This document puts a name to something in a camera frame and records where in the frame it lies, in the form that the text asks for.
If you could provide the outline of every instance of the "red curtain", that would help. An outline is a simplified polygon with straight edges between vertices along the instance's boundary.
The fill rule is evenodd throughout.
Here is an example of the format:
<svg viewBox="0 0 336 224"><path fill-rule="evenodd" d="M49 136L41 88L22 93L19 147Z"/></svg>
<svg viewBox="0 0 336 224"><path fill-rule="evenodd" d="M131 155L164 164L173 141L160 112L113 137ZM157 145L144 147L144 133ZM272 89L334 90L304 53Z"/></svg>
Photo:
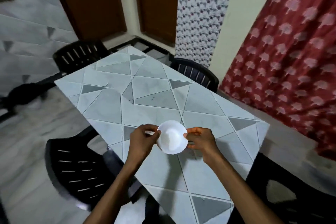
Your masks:
<svg viewBox="0 0 336 224"><path fill-rule="evenodd" d="M267 0L220 89L336 160L336 0Z"/></svg>

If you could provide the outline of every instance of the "geometric patterned tabletop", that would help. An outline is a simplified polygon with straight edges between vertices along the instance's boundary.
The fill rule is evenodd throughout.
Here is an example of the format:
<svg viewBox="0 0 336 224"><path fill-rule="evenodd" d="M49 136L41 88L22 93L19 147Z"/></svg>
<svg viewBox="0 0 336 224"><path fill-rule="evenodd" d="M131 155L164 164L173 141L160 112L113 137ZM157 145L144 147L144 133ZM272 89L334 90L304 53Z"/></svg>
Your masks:
<svg viewBox="0 0 336 224"><path fill-rule="evenodd" d="M210 128L245 179L269 127L132 46L55 83L123 161L136 127L176 120ZM225 224L232 212L228 193L197 150L167 155L154 145L135 176L177 224Z"/></svg>

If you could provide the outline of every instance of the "person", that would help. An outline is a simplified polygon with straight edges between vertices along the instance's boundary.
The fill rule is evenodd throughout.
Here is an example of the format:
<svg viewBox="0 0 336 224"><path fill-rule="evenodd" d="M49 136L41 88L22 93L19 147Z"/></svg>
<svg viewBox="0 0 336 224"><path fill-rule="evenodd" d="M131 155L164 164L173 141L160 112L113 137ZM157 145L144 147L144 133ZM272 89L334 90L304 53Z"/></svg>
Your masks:
<svg viewBox="0 0 336 224"><path fill-rule="evenodd" d="M160 136L161 132L157 128L156 125L146 124L131 133L128 156L123 168L83 224L114 223L122 205L122 199L127 193L130 179L140 168ZM145 133L146 131L155 133L150 136ZM283 224L221 154L210 129L188 128L184 137L193 142L188 144L187 148L202 152L203 161L217 175L246 224Z"/></svg>

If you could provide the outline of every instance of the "table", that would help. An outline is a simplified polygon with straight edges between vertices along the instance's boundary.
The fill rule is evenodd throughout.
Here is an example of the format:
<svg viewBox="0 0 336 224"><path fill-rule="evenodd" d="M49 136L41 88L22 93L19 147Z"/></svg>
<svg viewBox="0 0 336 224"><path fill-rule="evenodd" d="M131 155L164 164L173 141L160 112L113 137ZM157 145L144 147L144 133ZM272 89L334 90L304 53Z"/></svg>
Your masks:
<svg viewBox="0 0 336 224"><path fill-rule="evenodd" d="M176 120L212 129L245 179L269 126L132 46L55 83L123 161L137 126ZM224 224L232 212L228 193L196 150L167 155L155 145L135 176L177 224Z"/></svg>

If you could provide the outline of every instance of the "patterned wallpaper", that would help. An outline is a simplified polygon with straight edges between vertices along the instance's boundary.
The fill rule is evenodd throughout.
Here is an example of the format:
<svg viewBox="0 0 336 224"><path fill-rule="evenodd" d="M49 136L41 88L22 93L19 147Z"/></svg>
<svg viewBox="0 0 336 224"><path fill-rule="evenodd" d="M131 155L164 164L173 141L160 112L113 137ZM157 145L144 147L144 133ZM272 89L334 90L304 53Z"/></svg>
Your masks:
<svg viewBox="0 0 336 224"><path fill-rule="evenodd" d="M0 95L57 73L53 53L76 40L59 0L0 3Z"/></svg>
<svg viewBox="0 0 336 224"><path fill-rule="evenodd" d="M178 0L175 56L208 67L229 0Z"/></svg>

